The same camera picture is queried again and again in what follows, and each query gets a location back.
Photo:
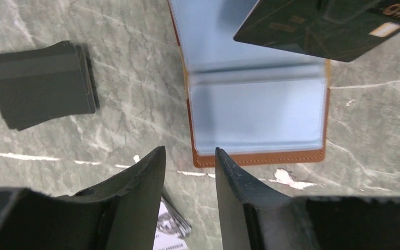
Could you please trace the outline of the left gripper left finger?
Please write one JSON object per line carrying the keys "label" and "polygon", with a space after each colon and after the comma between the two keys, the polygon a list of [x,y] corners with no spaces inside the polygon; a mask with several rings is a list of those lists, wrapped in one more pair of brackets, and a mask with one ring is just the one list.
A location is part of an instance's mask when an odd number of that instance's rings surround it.
{"label": "left gripper left finger", "polygon": [[0,187],[0,249],[152,249],[166,150],[73,196]]}

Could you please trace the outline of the silver credit card stack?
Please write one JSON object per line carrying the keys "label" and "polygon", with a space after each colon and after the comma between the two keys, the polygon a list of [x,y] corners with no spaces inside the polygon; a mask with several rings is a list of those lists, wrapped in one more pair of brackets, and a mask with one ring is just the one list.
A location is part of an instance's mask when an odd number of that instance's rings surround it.
{"label": "silver credit card stack", "polygon": [[191,230],[190,223],[162,196],[153,250],[189,249],[185,238]]}

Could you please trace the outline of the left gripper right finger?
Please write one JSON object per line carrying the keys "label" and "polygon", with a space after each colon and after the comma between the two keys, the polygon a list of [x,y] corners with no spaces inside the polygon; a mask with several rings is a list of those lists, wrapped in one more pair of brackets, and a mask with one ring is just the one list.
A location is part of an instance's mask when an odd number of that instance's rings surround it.
{"label": "left gripper right finger", "polygon": [[296,196],[215,151],[224,249],[400,249],[399,196]]}

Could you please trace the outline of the brown leather card holder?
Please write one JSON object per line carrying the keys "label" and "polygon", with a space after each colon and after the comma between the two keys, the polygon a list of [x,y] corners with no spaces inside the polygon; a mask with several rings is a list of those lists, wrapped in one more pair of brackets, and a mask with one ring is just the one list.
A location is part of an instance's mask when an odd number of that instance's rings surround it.
{"label": "brown leather card holder", "polygon": [[183,63],[193,163],[215,149],[241,166],[324,160],[330,65],[237,42],[258,1],[169,1]]}

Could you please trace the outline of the single black credit card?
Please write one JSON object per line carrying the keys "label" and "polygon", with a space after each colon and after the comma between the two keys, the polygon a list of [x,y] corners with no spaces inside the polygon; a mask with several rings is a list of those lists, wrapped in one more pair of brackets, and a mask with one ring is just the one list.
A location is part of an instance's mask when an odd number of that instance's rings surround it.
{"label": "single black credit card", "polygon": [[400,33],[400,1],[259,1],[234,40],[350,62]]}

